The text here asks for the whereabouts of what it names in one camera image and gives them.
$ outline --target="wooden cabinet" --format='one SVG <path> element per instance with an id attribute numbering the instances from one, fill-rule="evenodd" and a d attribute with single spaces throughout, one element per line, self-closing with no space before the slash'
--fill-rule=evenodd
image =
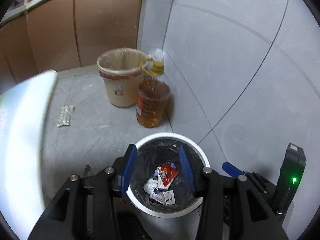
<path id="1" fill-rule="evenodd" d="M 0 50 L 0 95 L 16 85 L 10 66 Z"/>
<path id="2" fill-rule="evenodd" d="M 28 34 L 39 71 L 80 67 L 73 0 L 50 0 L 28 12 Z"/>
<path id="3" fill-rule="evenodd" d="M 0 48 L 18 83 L 39 73 L 28 37 L 26 15 L 0 29 Z"/>
<path id="4" fill-rule="evenodd" d="M 80 61 L 95 64 L 103 52 L 136 48 L 141 0 L 75 0 Z"/>

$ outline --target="tile floor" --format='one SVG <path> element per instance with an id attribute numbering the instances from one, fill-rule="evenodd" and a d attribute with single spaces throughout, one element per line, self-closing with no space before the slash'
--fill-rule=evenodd
<path id="1" fill-rule="evenodd" d="M 56 127 L 60 108 L 74 105 L 71 125 Z M 71 174 L 82 176 L 89 164 L 94 173 L 123 156 L 129 143 L 156 132 L 171 132 L 166 117 L 152 129 L 138 124 L 135 107 L 117 108 L 107 97 L 98 73 L 60 78 L 48 109 L 41 163 L 42 187 L 48 203 Z M 136 210 L 153 240 L 193 240 L 199 223 L 199 211 L 175 219 L 161 219 Z"/>

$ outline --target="candy wrapper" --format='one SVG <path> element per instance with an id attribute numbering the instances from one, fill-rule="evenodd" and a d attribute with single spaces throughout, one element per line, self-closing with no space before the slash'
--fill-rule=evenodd
<path id="1" fill-rule="evenodd" d="M 178 175 L 178 171 L 170 163 L 164 163 L 157 167 L 158 171 L 158 188 L 168 189 L 173 179 Z"/>

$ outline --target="bottle label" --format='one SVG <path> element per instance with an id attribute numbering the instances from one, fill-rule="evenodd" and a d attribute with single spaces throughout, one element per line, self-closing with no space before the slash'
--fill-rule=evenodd
<path id="1" fill-rule="evenodd" d="M 137 113 L 142 116 L 142 106 L 143 106 L 143 97 L 141 95 L 138 96 L 137 101 Z"/>

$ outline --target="plastic bag liner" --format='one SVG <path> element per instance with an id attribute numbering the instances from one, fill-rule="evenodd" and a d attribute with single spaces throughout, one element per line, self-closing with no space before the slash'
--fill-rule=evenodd
<path id="1" fill-rule="evenodd" d="M 98 69 L 112 76 L 127 76 L 141 72 L 139 66 L 148 56 L 137 49 L 120 48 L 109 50 L 97 59 Z"/>
<path id="2" fill-rule="evenodd" d="M 179 147 L 182 142 L 175 139 L 157 138 L 147 142 L 138 149 L 135 168 L 130 181 L 130 188 L 134 196 L 148 209 L 161 213 L 174 213 L 182 211 L 196 201 L 196 198 L 189 192 L 183 175 L 179 159 Z M 197 152 L 188 146 L 197 165 L 204 167 L 201 157 Z M 144 191 L 144 184 L 154 174 L 156 166 L 163 163 L 174 163 L 179 172 L 174 178 L 168 190 L 173 190 L 176 203 L 164 206 L 149 201 L 149 194 Z"/>

